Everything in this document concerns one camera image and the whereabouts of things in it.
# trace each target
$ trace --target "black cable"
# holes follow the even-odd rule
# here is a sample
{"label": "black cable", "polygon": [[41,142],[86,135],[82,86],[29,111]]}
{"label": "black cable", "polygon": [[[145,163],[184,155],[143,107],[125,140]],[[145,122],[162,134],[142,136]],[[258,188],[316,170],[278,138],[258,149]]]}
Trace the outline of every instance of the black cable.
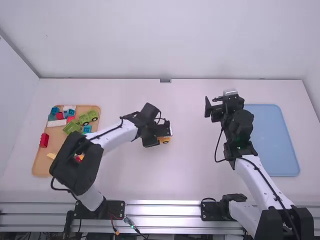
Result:
{"label": "black cable", "polygon": [[160,113],[160,116],[159,116],[159,117],[157,117],[157,118],[155,118],[155,119],[158,119],[158,122],[156,123],[157,125],[159,124],[160,119],[162,119],[162,118],[161,118],[161,114],[162,114],[162,113],[161,113],[161,111],[159,111],[159,113]]}
{"label": "black cable", "polygon": [[219,145],[220,138],[221,138],[221,135],[222,135],[222,132],[223,132],[223,131],[224,131],[224,130],[221,128],[220,135],[219,135],[219,138],[218,138],[218,142],[216,143],[215,150],[214,150],[214,161],[215,161],[216,163],[221,163],[221,162],[225,161],[225,159],[222,159],[222,160],[217,161],[217,150],[218,150],[218,145]]}
{"label": "black cable", "polygon": [[159,119],[159,121],[160,121],[160,120],[167,121],[167,120],[166,120],[165,118],[163,118],[163,117],[156,117],[154,120],[157,120],[157,119]]}
{"label": "black cable", "polygon": [[55,177],[53,177],[51,179],[51,183],[50,183],[50,187],[52,190],[55,190],[55,191],[66,191],[67,193],[71,194],[72,197],[77,201],[78,199],[76,198],[76,196],[74,195],[74,193],[70,190],[70,189],[67,189],[67,188],[56,188],[54,187],[54,181],[55,181]]}
{"label": "black cable", "polygon": [[112,128],[112,129],[110,129],[108,131],[105,131],[105,132],[103,132],[103,133],[101,133],[101,134],[99,134],[97,136],[94,136],[94,137],[90,138],[89,141],[94,140],[94,139],[98,139],[98,138],[102,137],[103,135],[106,135],[106,134],[108,134],[108,133],[110,133],[110,132],[112,132],[114,130],[122,128],[122,125],[124,124],[124,119],[122,117],[120,117],[120,119],[121,119],[121,123],[118,126]]}
{"label": "black cable", "polygon": [[264,174],[261,172],[261,170],[250,160],[244,158],[244,157],[241,157],[241,156],[238,156],[238,157],[231,157],[231,158],[224,158],[222,160],[219,160],[217,161],[216,159],[216,153],[217,153],[217,148],[218,148],[218,144],[219,144],[219,141],[220,141],[220,138],[221,138],[221,135],[222,135],[222,132],[223,132],[223,129],[221,129],[221,132],[220,132],[220,135],[219,135],[219,138],[218,138],[218,142],[216,144],[216,147],[215,147],[215,152],[214,152],[214,161],[216,163],[221,163],[223,161],[230,161],[230,160],[233,160],[233,159],[242,159],[244,161],[246,161],[247,163],[250,163],[252,166],[254,166],[254,170],[257,170],[259,172],[259,174],[261,175],[261,177],[263,178],[263,180],[265,181],[265,183],[268,185],[268,187],[270,188],[271,192],[273,193],[273,195],[275,196],[275,199],[280,203],[283,211],[284,211],[284,214],[286,215],[286,217],[288,218],[291,226],[292,226],[292,231],[296,237],[296,240],[300,240],[300,237],[298,235],[298,231],[296,229],[296,226],[294,225],[294,222],[293,220],[291,219],[290,215],[289,215],[289,212],[288,210],[286,209],[285,205],[283,204],[281,198],[279,197],[279,195],[276,193],[276,191],[274,190],[274,188],[271,186],[271,184],[269,183],[269,181],[266,179],[266,177],[264,176]]}
{"label": "black cable", "polygon": [[80,218],[78,233],[80,233],[81,225],[82,225],[82,219]]}

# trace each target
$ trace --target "toy block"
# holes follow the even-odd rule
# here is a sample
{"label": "toy block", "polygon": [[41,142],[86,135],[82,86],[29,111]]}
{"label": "toy block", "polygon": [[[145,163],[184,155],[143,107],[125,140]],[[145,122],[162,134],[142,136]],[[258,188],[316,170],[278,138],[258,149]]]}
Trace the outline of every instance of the toy block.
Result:
{"label": "toy block", "polygon": [[63,116],[64,116],[65,119],[67,119],[67,118],[68,118],[68,111],[65,111],[65,110],[64,110],[64,111],[63,111]]}
{"label": "toy block", "polygon": [[95,122],[98,120],[99,114],[95,110],[90,110],[87,112],[87,115],[91,119],[91,121]]}
{"label": "toy block", "polygon": [[49,157],[49,158],[51,158],[51,159],[53,159],[53,160],[55,160],[57,154],[55,154],[55,153],[48,153],[46,156]]}
{"label": "toy block", "polygon": [[91,130],[92,130],[92,126],[91,125],[86,125],[83,127],[83,132],[88,134],[88,133],[91,133]]}
{"label": "toy block", "polygon": [[69,109],[76,110],[76,105],[64,105],[63,111],[68,111]]}
{"label": "toy block", "polygon": [[68,116],[74,116],[74,115],[76,115],[76,111],[70,108],[68,110]]}
{"label": "toy block", "polygon": [[59,108],[57,106],[54,106],[53,108],[51,108],[51,114],[52,115],[56,115],[59,112]]}
{"label": "toy block", "polygon": [[59,127],[59,126],[64,126],[64,125],[67,125],[67,119],[48,121],[46,124],[46,127],[52,128],[52,127]]}
{"label": "toy block", "polygon": [[74,131],[81,132],[81,130],[82,130],[81,126],[77,125],[73,121],[69,122],[68,125],[65,126],[64,129],[62,129],[62,131],[64,131],[68,135]]}
{"label": "toy block", "polygon": [[48,121],[54,121],[54,120],[57,120],[56,116],[52,115],[52,114],[49,114],[48,115]]}
{"label": "toy block", "polygon": [[49,135],[46,133],[41,134],[41,139],[40,139],[40,148],[46,148],[48,147],[48,142],[49,142]]}
{"label": "toy block", "polygon": [[64,116],[64,114],[63,114],[62,112],[57,112],[57,113],[55,114],[55,116],[56,116],[56,119],[57,119],[57,120],[65,119],[65,116]]}
{"label": "toy block", "polygon": [[68,116],[68,118],[66,119],[66,123],[70,123],[73,119],[75,119],[75,116]]}
{"label": "toy block", "polygon": [[75,124],[77,124],[77,125],[80,125],[80,122],[79,122],[79,120],[77,120],[77,119],[73,119],[73,120],[71,120],[71,122],[73,122],[73,123],[75,123]]}

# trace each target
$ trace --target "lego brick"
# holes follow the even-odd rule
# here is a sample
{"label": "lego brick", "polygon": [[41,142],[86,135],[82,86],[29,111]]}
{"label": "lego brick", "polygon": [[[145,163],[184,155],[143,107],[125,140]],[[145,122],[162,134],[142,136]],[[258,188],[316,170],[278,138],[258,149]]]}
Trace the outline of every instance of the lego brick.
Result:
{"label": "lego brick", "polygon": [[59,108],[57,106],[54,106],[53,108],[51,108],[51,114],[52,115],[56,115],[59,112]]}
{"label": "lego brick", "polygon": [[52,115],[52,114],[49,114],[48,115],[48,121],[54,121],[54,120],[57,120],[56,116]]}
{"label": "lego brick", "polygon": [[69,109],[76,110],[76,105],[64,105],[63,111],[68,111]]}
{"label": "lego brick", "polygon": [[65,116],[64,116],[64,114],[63,114],[62,112],[57,112],[57,113],[55,114],[55,116],[56,116],[56,119],[57,119],[57,120],[65,119]]}
{"label": "lego brick", "polygon": [[68,116],[68,118],[66,119],[66,123],[70,123],[73,119],[75,119],[75,116]]}
{"label": "lego brick", "polygon": [[74,131],[81,132],[81,130],[82,130],[81,126],[77,125],[73,121],[69,122],[68,125],[65,126],[64,129],[62,129],[62,131],[64,131],[68,135]]}
{"label": "lego brick", "polygon": [[64,115],[64,118],[67,119],[68,118],[68,111],[63,111],[63,115]]}
{"label": "lego brick", "polygon": [[92,126],[91,125],[86,125],[86,126],[83,127],[83,132],[85,134],[91,133],[91,130],[92,130]]}
{"label": "lego brick", "polygon": [[73,109],[69,109],[68,110],[68,116],[74,116],[74,115],[76,115],[76,111],[73,110]]}
{"label": "lego brick", "polygon": [[48,147],[48,142],[49,142],[49,135],[46,133],[41,134],[41,139],[40,139],[40,148],[46,148]]}
{"label": "lego brick", "polygon": [[55,154],[55,153],[48,153],[46,156],[54,160],[54,159],[56,158],[57,154]]}
{"label": "lego brick", "polygon": [[46,124],[47,128],[59,127],[64,125],[67,125],[67,119],[48,121],[48,123]]}

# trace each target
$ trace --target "green lego brick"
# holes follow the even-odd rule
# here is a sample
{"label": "green lego brick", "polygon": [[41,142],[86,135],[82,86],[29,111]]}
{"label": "green lego brick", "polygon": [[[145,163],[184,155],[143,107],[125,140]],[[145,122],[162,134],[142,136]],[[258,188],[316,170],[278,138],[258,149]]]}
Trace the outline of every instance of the green lego brick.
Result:
{"label": "green lego brick", "polygon": [[82,127],[71,121],[67,126],[64,127],[64,129],[62,129],[62,131],[69,135],[74,131],[81,132]]}

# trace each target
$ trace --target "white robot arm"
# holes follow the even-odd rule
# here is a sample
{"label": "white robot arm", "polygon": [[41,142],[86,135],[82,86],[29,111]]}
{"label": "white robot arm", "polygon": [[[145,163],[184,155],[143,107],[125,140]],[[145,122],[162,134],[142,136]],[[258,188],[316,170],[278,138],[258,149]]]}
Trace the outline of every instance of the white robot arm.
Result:
{"label": "white robot arm", "polygon": [[[155,119],[162,119],[164,123],[158,124]],[[121,117],[120,122],[106,129],[86,135],[72,132],[50,166],[49,172],[53,176],[51,188],[61,190],[53,186],[57,179],[89,211],[99,214],[104,211],[99,208],[103,208],[106,199],[95,187],[94,181],[102,156],[137,138],[142,139],[142,145],[146,148],[168,143],[171,132],[170,121],[161,118],[160,110],[150,103],[146,103],[140,112]],[[84,155],[84,158],[78,161],[77,155]]]}
{"label": "white robot arm", "polygon": [[236,220],[256,240],[313,239],[312,215],[305,207],[297,208],[279,190],[265,171],[250,141],[254,115],[243,109],[245,100],[238,95],[237,90],[230,89],[212,101],[222,101],[222,104],[211,105],[205,97],[204,117],[211,117],[213,123],[220,122],[221,134],[224,132],[226,137],[226,143],[223,144],[225,159],[217,161],[215,154],[214,160],[217,163],[230,163],[248,187],[257,207],[248,204],[243,194],[228,194],[219,202],[202,201],[202,220]]}

